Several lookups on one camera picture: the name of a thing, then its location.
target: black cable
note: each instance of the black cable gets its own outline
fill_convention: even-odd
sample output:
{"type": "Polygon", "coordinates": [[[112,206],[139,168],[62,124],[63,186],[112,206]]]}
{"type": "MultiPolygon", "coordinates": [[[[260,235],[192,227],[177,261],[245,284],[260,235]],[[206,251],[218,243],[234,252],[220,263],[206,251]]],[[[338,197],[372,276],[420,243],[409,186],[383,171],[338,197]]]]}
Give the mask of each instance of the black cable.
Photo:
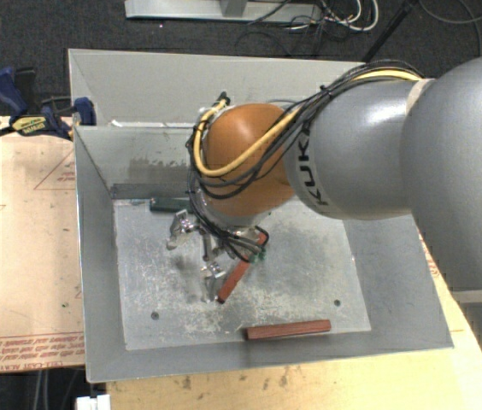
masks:
{"type": "MultiPolygon", "coordinates": [[[[463,0],[457,0],[457,2],[463,6],[463,8],[467,11],[467,13],[469,14],[469,16],[472,18],[472,20],[469,20],[468,22],[469,23],[473,23],[473,26],[474,26],[474,31],[476,32],[477,34],[477,42],[479,44],[479,56],[482,56],[482,33],[480,32],[480,27],[479,27],[479,23],[478,23],[478,20],[482,20],[482,17],[476,17],[473,15],[473,11],[471,10],[471,8],[469,8],[467,6],[467,4],[463,1],[463,0]]],[[[463,23],[457,23],[457,22],[452,22],[450,20],[447,20],[445,18],[441,18],[437,15],[435,15],[433,12],[431,12],[424,4],[423,2],[420,2],[420,6],[421,8],[428,14],[430,15],[432,18],[434,18],[435,20],[439,20],[439,21],[442,21],[444,23],[448,23],[448,24],[466,24],[465,22],[463,23]]]]}
{"type": "Polygon", "coordinates": [[[38,380],[36,381],[36,391],[34,392],[34,401],[32,402],[32,410],[38,410],[39,390],[40,390],[40,385],[42,383],[43,374],[44,374],[44,371],[38,372],[38,380]]]}
{"type": "Polygon", "coordinates": [[[269,239],[269,235],[264,230],[262,230],[260,227],[256,228],[262,233],[264,233],[264,235],[266,235],[267,237],[264,244],[258,244],[257,242],[253,242],[247,238],[240,237],[234,232],[221,229],[219,226],[217,226],[205,216],[204,208],[200,208],[200,202],[197,199],[197,193],[201,192],[205,196],[217,200],[224,200],[237,196],[239,193],[246,190],[255,181],[262,179],[273,170],[273,168],[276,166],[277,162],[279,162],[279,160],[283,157],[285,152],[294,144],[295,141],[297,141],[297,135],[299,135],[299,132],[302,131],[304,128],[309,128],[315,118],[320,114],[321,110],[326,105],[328,105],[328,103],[331,102],[334,98],[359,85],[382,80],[398,80],[398,78],[394,78],[391,76],[375,76],[373,78],[357,79],[359,76],[362,76],[366,73],[385,69],[403,70],[407,73],[411,73],[420,77],[419,72],[415,68],[401,61],[370,62],[368,64],[363,64],[359,67],[355,67],[349,70],[343,76],[333,81],[329,86],[322,86],[321,90],[313,96],[307,97],[300,102],[294,102],[292,105],[286,108],[285,111],[274,122],[274,124],[271,125],[269,129],[273,128],[276,123],[282,120],[287,114],[291,113],[295,108],[296,115],[293,118],[292,122],[289,123],[289,125],[283,131],[279,132],[279,134],[268,145],[261,158],[253,166],[248,168],[245,172],[240,173],[235,178],[224,179],[223,177],[221,177],[206,179],[202,176],[201,172],[197,170],[193,151],[193,141],[195,136],[197,135],[197,132],[205,132],[205,130],[208,130],[209,126],[212,126],[212,122],[206,122],[203,130],[200,129],[200,126],[195,126],[191,137],[186,143],[186,148],[188,149],[190,155],[191,164],[191,169],[188,173],[188,195],[190,198],[193,212],[200,220],[201,227],[210,235],[215,237],[220,245],[222,245],[225,249],[229,250],[240,260],[247,261],[247,258],[243,256],[243,254],[238,250],[238,248],[243,248],[244,250],[247,250],[252,254],[258,254],[265,250],[265,245],[267,243],[267,240],[269,239]],[[279,159],[276,160],[271,166],[271,168],[269,168],[262,176],[258,176],[264,164],[272,156],[274,156],[280,148],[284,148],[285,144],[288,144],[288,146],[280,155],[279,159]],[[229,190],[227,193],[220,194],[217,194],[211,190],[216,188],[223,188],[226,186],[234,186],[235,188],[233,190],[229,190]]]}
{"type": "Polygon", "coordinates": [[[257,18],[256,20],[251,21],[251,22],[249,23],[249,26],[268,19],[268,18],[271,17],[272,15],[276,14],[277,12],[279,12],[282,8],[284,8],[284,6],[286,6],[286,4],[290,3],[291,1],[292,1],[292,0],[284,0],[284,2],[282,2],[282,3],[281,3],[279,6],[277,6],[275,9],[273,9],[273,10],[271,10],[270,12],[268,12],[267,14],[265,14],[265,15],[257,18]]]}
{"type": "MultiPolygon", "coordinates": [[[[250,183],[254,182],[257,180],[257,173],[260,172],[260,170],[263,167],[263,164],[271,158],[271,156],[274,155],[274,153],[279,149],[279,147],[283,146],[283,144],[288,140],[288,138],[291,137],[291,135],[297,131],[297,129],[300,128],[301,125],[304,123],[309,123],[311,120],[315,118],[317,115],[317,109],[318,108],[324,108],[326,104],[328,104],[332,98],[338,96],[339,94],[347,91],[353,86],[356,85],[361,85],[367,82],[373,82],[376,81],[377,78],[373,79],[362,79],[358,81],[351,80],[355,78],[358,75],[362,75],[364,73],[372,72],[374,69],[381,67],[381,68],[388,68],[388,69],[402,69],[404,71],[408,71],[414,75],[420,76],[419,72],[415,70],[413,67],[406,65],[403,62],[399,61],[386,61],[387,66],[384,67],[384,61],[379,61],[379,62],[373,62],[367,65],[359,66],[351,71],[347,72],[345,76],[342,78],[337,79],[335,82],[333,82],[331,85],[328,87],[324,87],[323,90],[316,95],[313,95],[312,97],[309,97],[306,99],[306,101],[301,101],[298,103],[295,103],[294,105],[290,106],[277,120],[281,120],[289,111],[291,111],[295,106],[306,102],[305,105],[303,105],[298,113],[297,113],[297,118],[294,120],[294,123],[291,123],[290,126],[288,126],[284,131],[282,131],[268,146],[267,150],[264,152],[264,155],[261,157],[261,159],[251,168],[247,169],[245,172],[239,174],[237,177],[233,179],[228,179],[224,180],[223,182],[216,183],[216,179],[203,179],[201,175],[197,172],[196,170],[196,175],[198,176],[200,186],[202,190],[205,193],[209,193],[209,196],[215,198],[215,199],[228,199],[231,197],[236,196],[248,186],[250,186],[250,183]],[[238,184],[238,182],[242,179],[246,179],[242,184],[238,184]],[[226,194],[215,194],[212,191],[209,190],[209,188],[220,188],[220,187],[225,187],[228,185],[238,185],[238,188],[236,190],[230,191],[226,194]]],[[[193,151],[191,150],[190,147],[188,147],[190,154],[191,154],[191,162],[192,165],[195,165],[194,159],[193,159],[193,151]]]]}
{"type": "Polygon", "coordinates": [[[471,9],[468,9],[467,5],[466,5],[462,0],[457,0],[457,1],[460,2],[460,3],[465,7],[465,9],[467,9],[467,12],[469,13],[469,16],[471,17],[469,20],[452,20],[452,19],[449,19],[449,18],[441,17],[440,15],[436,15],[436,14],[434,14],[433,12],[431,12],[422,1],[420,1],[420,6],[421,6],[421,7],[423,8],[423,10],[425,10],[432,18],[434,18],[435,20],[442,21],[443,23],[448,23],[448,24],[469,24],[469,23],[476,23],[477,21],[481,21],[481,20],[482,20],[482,15],[479,15],[479,16],[473,15],[473,14],[470,12],[471,9]]]}
{"type": "Polygon", "coordinates": [[[45,371],[44,377],[44,410],[50,410],[50,370],[45,371]]]}
{"type": "Polygon", "coordinates": [[[376,42],[370,47],[366,55],[362,58],[364,62],[371,61],[378,53],[378,50],[381,49],[382,45],[384,45],[385,41],[390,37],[390,35],[395,32],[397,27],[403,22],[406,16],[412,11],[414,6],[420,0],[406,0],[403,2],[399,10],[395,13],[393,18],[391,18],[389,24],[384,29],[384,31],[379,35],[376,42]]]}
{"type": "Polygon", "coordinates": [[[79,374],[78,370],[73,372],[72,377],[70,378],[70,382],[68,383],[68,386],[67,386],[67,391],[64,394],[64,398],[62,398],[62,403],[61,403],[61,406],[59,407],[59,410],[65,410],[65,407],[68,404],[68,399],[70,398],[70,393],[72,392],[73,384],[76,381],[78,374],[79,374]]]}
{"type": "Polygon", "coordinates": [[[55,102],[72,102],[72,98],[70,96],[51,96],[50,98],[42,100],[40,103],[45,105],[47,103],[55,102]]]}
{"type": "Polygon", "coordinates": [[[238,50],[239,43],[241,42],[241,40],[243,40],[246,37],[249,37],[250,35],[262,35],[263,37],[269,38],[273,40],[273,42],[276,43],[285,52],[285,56],[288,56],[288,57],[294,56],[291,53],[291,51],[283,43],[281,43],[274,35],[272,35],[271,33],[261,32],[261,31],[249,31],[241,34],[238,37],[238,39],[235,41],[235,44],[233,45],[236,51],[238,50]]]}

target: gray carpet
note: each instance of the gray carpet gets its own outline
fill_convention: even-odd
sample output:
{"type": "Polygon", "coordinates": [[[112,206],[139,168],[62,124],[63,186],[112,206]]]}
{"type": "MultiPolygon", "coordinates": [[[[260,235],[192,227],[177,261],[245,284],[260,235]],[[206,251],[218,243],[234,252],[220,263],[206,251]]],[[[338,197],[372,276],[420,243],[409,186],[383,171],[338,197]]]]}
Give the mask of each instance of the gray carpet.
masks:
{"type": "MultiPolygon", "coordinates": [[[[293,35],[276,26],[246,26],[184,20],[125,19],[125,0],[0,0],[0,68],[33,66],[42,96],[68,93],[68,48],[152,50],[188,54],[291,56],[360,61],[404,0],[378,0],[380,22],[372,32],[319,43],[312,35],[293,35]]],[[[456,0],[424,0],[442,16],[465,19],[456,0]]],[[[464,0],[482,14],[482,0],[464,0]]],[[[482,21],[479,23],[482,36],[482,21]]],[[[344,37],[342,29],[332,36],[344,37]]],[[[398,27],[376,58],[402,59],[436,77],[479,53],[473,24],[453,26],[434,20],[421,7],[398,27]]],[[[0,114],[8,109],[0,103],[0,114]]],[[[60,407],[73,372],[50,374],[50,408],[60,407]]],[[[36,374],[0,376],[0,409],[31,408],[36,374]]],[[[78,375],[73,394],[89,393],[78,375]]]]}

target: cardboard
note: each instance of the cardboard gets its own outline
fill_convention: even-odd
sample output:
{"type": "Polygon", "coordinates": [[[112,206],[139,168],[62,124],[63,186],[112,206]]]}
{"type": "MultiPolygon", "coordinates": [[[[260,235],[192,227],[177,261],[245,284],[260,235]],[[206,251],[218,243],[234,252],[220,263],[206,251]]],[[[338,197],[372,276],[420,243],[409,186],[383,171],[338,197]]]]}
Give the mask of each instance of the cardboard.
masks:
{"type": "Polygon", "coordinates": [[[72,142],[1,137],[0,373],[84,365],[80,281],[72,142]]]}

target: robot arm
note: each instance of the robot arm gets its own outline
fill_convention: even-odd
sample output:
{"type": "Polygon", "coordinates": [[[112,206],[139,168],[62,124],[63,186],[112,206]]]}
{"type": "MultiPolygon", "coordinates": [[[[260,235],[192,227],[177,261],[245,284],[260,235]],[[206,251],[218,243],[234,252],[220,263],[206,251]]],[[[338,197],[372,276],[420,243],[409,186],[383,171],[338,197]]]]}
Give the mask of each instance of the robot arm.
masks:
{"type": "Polygon", "coordinates": [[[454,295],[482,299],[482,58],[436,80],[367,64],[285,111],[217,110],[188,148],[191,195],[222,232],[242,236],[293,193],[337,219],[412,213],[454,295]]]}

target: cable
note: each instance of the cable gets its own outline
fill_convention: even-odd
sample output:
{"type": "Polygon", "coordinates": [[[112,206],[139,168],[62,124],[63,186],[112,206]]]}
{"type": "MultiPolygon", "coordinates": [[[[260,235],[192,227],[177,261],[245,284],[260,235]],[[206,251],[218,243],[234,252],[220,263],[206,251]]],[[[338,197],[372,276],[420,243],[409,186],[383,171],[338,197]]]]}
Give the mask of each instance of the cable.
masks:
{"type": "Polygon", "coordinates": [[[245,152],[243,152],[235,160],[225,165],[224,167],[216,168],[214,170],[207,168],[203,164],[203,160],[201,159],[201,152],[200,152],[200,144],[201,144],[203,131],[198,132],[194,140],[194,146],[193,146],[197,170],[201,174],[205,176],[209,176],[211,178],[218,178],[220,176],[224,176],[225,174],[228,174],[232,170],[235,170],[236,168],[238,168],[245,161],[247,161],[257,150],[261,148],[262,145],[264,145],[270,140],[270,138],[274,135],[274,133],[283,131],[288,126],[288,124],[296,118],[296,116],[297,116],[297,109],[290,112],[274,128],[270,129],[262,137],[258,138],[258,140],[252,146],[250,146],[245,152]]]}
{"type": "Polygon", "coordinates": [[[67,386],[67,391],[64,394],[64,398],[62,398],[62,403],[61,403],[61,406],[59,407],[59,410],[65,409],[68,403],[68,399],[70,398],[70,393],[72,392],[73,384],[76,381],[76,378],[78,377],[78,375],[79,375],[79,371],[75,370],[73,372],[72,377],[70,378],[70,382],[68,383],[68,386],[67,386]]]}
{"type": "Polygon", "coordinates": [[[271,17],[272,15],[276,14],[277,12],[279,12],[282,8],[284,8],[284,6],[286,6],[286,4],[290,3],[291,1],[292,1],[292,0],[284,0],[284,2],[281,3],[279,6],[277,6],[274,10],[268,12],[267,14],[265,14],[265,15],[259,17],[259,18],[257,18],[256,20],[253,20],[253,21],[249,22],[249,26],[268,19],[268,18],[271,17]]]}
{"type": "Polygon", "coordinates": [[[439,20],[439,21],[442,21],[443,23],[449,23],[449,24],[469,24],[469,23],[476,23],[477,21],[481,21],[482,20],[482,15],[479,15],[479,16],[474,16],[473,13],[471,12],[471,9],[468,8],[468,6],[465,4],[465,2],[463,2],[462,0],[457,0],[459,3],[461,3],[463,5],[463,7],[465,8],[465,10],[469,13],[471,19],[470,20],[451,20],[449,18],[444,18],[444,17],[441,17],[440,15],[436,15],[434,14],[433,12],[431,12],[431,10],[429,10],[426,5],[420,1],[420,6],[423,8],[423,10],[425,10],[432,18],[434,18],[435,20],[439,20]]]}
{"type": "Polygon", "coordinates": [[[328,16],[328,17],[325,17],[325,20],[327,21],[333,21],[335,23],[338,23],[342,26],[346,26],[348,27],[351,31],[355,31],[355,32],[368,32],[368,31],[371,31],[372,29],[374,29],[376,27],[376,25],[378,24],[378,21],[379,21],[379,6],[378,6],[378,1],[377,0],[371,0],[372,2],[372,5],[373,5],[373,22],[369,25],[369,26],[365,26],[365,27],[358,27],[358,26],[352,26],[351,23],[353,22],[352,20],[338,20],[337,18],[335,18],[334,16],[331,17],[331,16],[328,16]]]}
{"type": "MultiPolygon", "coordinates": [[[[467,6],[467,4],[463,0],[457,0],[457,2],[463,6],[463,8],[467,11],[470,17],[474,18],[473,11],[467,6]]],[[[435,18],[436,20],[442,21],[444,23],[449,23],[449,24],[465,24],[465,23],[453,23],[451,21],[447,21],[446,19],[441,19],[440,17],[437,17],[433,12],[429,11],[427,7],[420,2],[421,8],[432,18],[435,18]]],[[[473,23],[474,25],[474,31],[477,34],[477,41],[479,44],[479,56],[482,56],[482,33],[480,32],[480,27],[479,23],[475,20],[470,20],[469,22],[473,23]]]]}
{"type": "Polygon", "coordinates": [[[361,14],[362,14],[361,0],[356,0],[357,14],[353,18],[348,17],[346,19],[340,19],[336,14],[334,14],[334,12],[329,7],[329,5],[326,4],[325,0],[319,0],[319,2],[321,4],[321,7],[325,10],[325,12],[327,12],[328,16],[332,17],[333,20],[336,21],[338,24],[350,23],[350,22],[353,23],[353,22],[359,20],[359,18],[361,18],[361,14]]]}
{"type": "Polygon", "coordinates": [[[255,227],[255,229],[266,236],[266,241],[263,242],[263,244],[258,244],[248,238],[240,237],[235,231],[220,228],[207,217],[206,208],[203,207],[206,206],[206,203],[202,201],[203,196],[218,200],[229,199],[243,192],[243,190],[247,189],[255,181],[264,178],[297,141],[299,133],[304,129],[308,129],[319,116],[321,110],[334,98],[344,92],[356,86],[376,81],[399,79],[414,81],[421,78],[421,74],[415,68],[401,61],[377,61],[355,67],[336,79],[329,86],[322,86],[320,91],[313,96],[307,97],[299,102],[294,102],[288,106],[279,118],[266,130],[264,136],[259,138],[255,144],[236,160],[228,163],[227,166],[221,169],[210,170],[203,165],[202,157],[204,154],[200,151],[201,139],[203,138],[203,134],[208,132],[209,128],[215,123],[215,115],[220,111],[220,106],[223,106],[222,101],[226,94],[222,93],[219,97],[219,100],[222,98],[222,101],[216,102],[214,107],[202,116],[199,123],[194,126],[194,131],[186,143],[191,165],[188,172],[187,192],[192,210],[199,219],[202,229],[216,239],[219,247],[226,249],[230,255],[237,256],[240,260],[248,260],[242,250],[253,255],[263,252],[269,239],[269,234],[267,234],[265,230],[259,226],[255,227]],[[224,179],[221,176],[215,176],[218,174],[222,174],[223,176],[237,168],[239,163],[244,162],[244,160],[246,161],[246,158],[254,154],[257,148],[262,147],[262,140],[266,140],[268,146],[254,165],[235,178],[224,179]],[[264,165],[272,156],[276,155],[280,149],[282,149],[282,153],[279,155],[279,159],[275,160],[273,165],[268,167],[264,174],[260,175],[264,165]],[[224,187],[232,187],[233,190],[228,190],[225,193],[214,192],[214,189],[224,187]]]}
{"type": "Polygon", "coordinates": [[[38,410],[39,389],[40,389],[40,384],[42,383],[43,372],[44,371],[38,372],[38,380],[36,381],[36,391],[34,392],[34,401],[32,403],[32,410],[38,410]]]}
{"type": "MultiPolygon", "coordinates": [[[[405,80],[420,80],[419,77],[414,76],[411,73],[402,72],[400,70],[381,70],[371,73],[366,73],[354,78],[354,80],[358,79],[369,79],[375,77],[393,77],[397,79],[405,79],[405,80]]],[[[298,108],[294,108],[289,114],[283,117],[279,123],[277,123],[274,127],[269,129],[262,137],[260,137],[255,143],[253,143],[245,152],[239,155],[235,160],[229,162],[224,167],[216,168],[216,169],[209,169],[203,164],[203,160],[201,158],[201,139],[203,137],[203,128],[206,126],[206,123],[210,120],[213,109],[209,110],[197,125],[197,130],[199,132],[196,133],[194,138],[194,160],[196,163],[197,170],[200,174],[204,176],[208,176],[210,178],[219,178],[228,174],[229,172],[238,168],[241,164],[247,161],[257,150],[259,150],[264,144],[268,143],[269,140],[272,138],[274,134],[280,134],[286,127],[297,118],[298,115],[298,108]]]]}
{"type": "Polygon", "coordinates": [[[224,180],[223,178],[220,178],[221,182],[217,183],[215,182],[216,179],[209,180],[203,178],[202,174],[197,170],[197,166],[195,164],[194,150],[191,146],[191,142],[189,141],[186,147],[190,152],[191,164],[195,170],[196,175],[198,176],[198,181],[201,189],[210,197],[217,199],[226,199],[229,197],[233,197],[236,196],[239,192],[245,190],[250,185],[250,183],[258,180],[257,174],[262,169],[264,163],[267,162],[271,158],[271,156],[273,156],[274,153],[277,152],[277,150],[279,150],[279,148],[282,147],[292,135],[294,135],[295,132],[299,132],[301,126],[307,126],[308,124],[310,124],[321,108],[324,108],[324,106],[326,106],[326,104],[330,102],[334,97],[347,91],[351,87],[367,83],[368,81],[392,80],[399,78],[406,80],[415,80],[421,77],[421,74],[417,70],[401,61],[371,62],[369,64],[364,64],[350,70],[349,72],[345,73],[344,76],[330,84],[328,87],[321,87],[320,92],[316,93],[311,97],[308,97],[304,101],[297,102],[287,108],[285,112],[270,127],[268,132],[273,132],[275,127],[280,122],[282,122],[283,119],[290,112],[292,112],[294,108],[297,108],[298,113],[293,125],[289,126],[287,129],[279,133],[279,135],[269,144],[262,158],[254,166],[250,167],[245,172],[239,174],[233,179],[224,180]],[[395,73],[394,70],[402,71],[400,73],[395,73]],[[367,73],[370,73],[372,77],[356,80],[357,77],[360,77],[367,73]],[[238,188],[226,194],[217,195],[209,190],[209,187],[220,188],[235,184],[238,186],[238,188]]]}
{"type": "Polygon", "coordinates": [[[45,105],[47,103],[55,102],[72,102],[72,98],[70,96],[51,96],[50,98],[42,100],[40,103],[42,105],[45,105]]]}
{"type": "Polygon", "coordinates": [[[44,376],[44,409],[50,410],[50,370],[45,371],[44,376]]]}

